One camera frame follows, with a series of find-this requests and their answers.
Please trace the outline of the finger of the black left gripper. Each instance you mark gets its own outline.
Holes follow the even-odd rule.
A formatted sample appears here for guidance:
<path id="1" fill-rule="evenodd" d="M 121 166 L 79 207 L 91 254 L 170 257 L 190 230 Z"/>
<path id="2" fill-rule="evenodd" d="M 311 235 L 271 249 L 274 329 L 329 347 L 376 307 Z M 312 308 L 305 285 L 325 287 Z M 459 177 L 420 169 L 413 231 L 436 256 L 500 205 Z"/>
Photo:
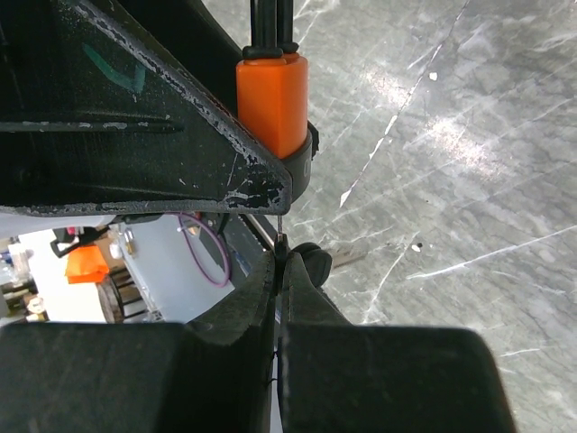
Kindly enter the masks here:
<path id="1" fill-rule="evenodd" d="M 199 1 L 2 2 L 2 211 L 285 214 L 289 171 L 236 116 L 240 58 Z"/>

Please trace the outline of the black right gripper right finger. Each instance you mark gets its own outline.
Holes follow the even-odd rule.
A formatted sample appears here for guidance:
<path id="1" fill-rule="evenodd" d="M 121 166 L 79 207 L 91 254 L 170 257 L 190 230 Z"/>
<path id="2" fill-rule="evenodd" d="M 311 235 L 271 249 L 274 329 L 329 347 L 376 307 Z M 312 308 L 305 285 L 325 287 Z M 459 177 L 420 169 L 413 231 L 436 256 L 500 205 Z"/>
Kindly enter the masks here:
<path id="1" fill-rule="evenodd" d="M 279 405 L 287 432 L 512 432 L 495 360 L 467 328 L 355 326 L 285 261 Z"/>

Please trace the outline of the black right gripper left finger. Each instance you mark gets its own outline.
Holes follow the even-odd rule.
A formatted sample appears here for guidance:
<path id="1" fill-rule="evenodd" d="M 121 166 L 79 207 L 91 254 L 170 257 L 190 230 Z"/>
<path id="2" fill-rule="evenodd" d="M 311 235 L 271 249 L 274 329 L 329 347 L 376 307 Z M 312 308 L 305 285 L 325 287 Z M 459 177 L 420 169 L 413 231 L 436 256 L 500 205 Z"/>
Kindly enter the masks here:
<path id="1" fill-rule="evenodd" d="M 266 432 L 275 261 L 186 323 L 1 330 L 4 432 Z"/>

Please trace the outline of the orange black padlock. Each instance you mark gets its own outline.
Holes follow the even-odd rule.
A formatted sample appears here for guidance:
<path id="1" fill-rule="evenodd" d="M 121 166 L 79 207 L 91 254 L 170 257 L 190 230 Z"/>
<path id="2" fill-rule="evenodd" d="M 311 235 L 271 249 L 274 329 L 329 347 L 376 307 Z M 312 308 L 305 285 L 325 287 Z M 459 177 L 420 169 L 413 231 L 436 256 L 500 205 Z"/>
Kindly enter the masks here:
<path id="1" fill-rule="evenodd" d="M 308 121 L 308 61 L 294 41 L 294 3 L 253 0 L 251 44 L 236 66 L 241 123 L 276 157 L 292 181 L 295 201 L 307 189 L 319 132 Z"/>

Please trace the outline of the black head key pair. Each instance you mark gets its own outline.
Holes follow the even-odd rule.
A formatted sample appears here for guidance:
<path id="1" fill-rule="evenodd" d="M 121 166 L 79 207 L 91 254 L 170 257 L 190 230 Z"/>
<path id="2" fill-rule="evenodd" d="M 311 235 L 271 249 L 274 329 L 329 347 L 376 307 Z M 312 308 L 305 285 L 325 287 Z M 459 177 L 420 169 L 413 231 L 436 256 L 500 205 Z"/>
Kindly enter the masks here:
<path id="1" fill-rule="evenodd" d="M 283 230 L 282 216 L 277 216 L 277 233 L 274 238 L 273 252 L 275 260 L 274 283 L 277 293 L 282 292 L 287 279 L 285 276 L 286 267 L 291 253 L 301 256 L 307 275 L 317 289 L 321 288 L 326 282 L 331 270 L 358 262 L 368 254 L 355 243 L 329 250 L 323 249 L 312 242 L 306 242 L 290 248 L 288 237 Z"/>

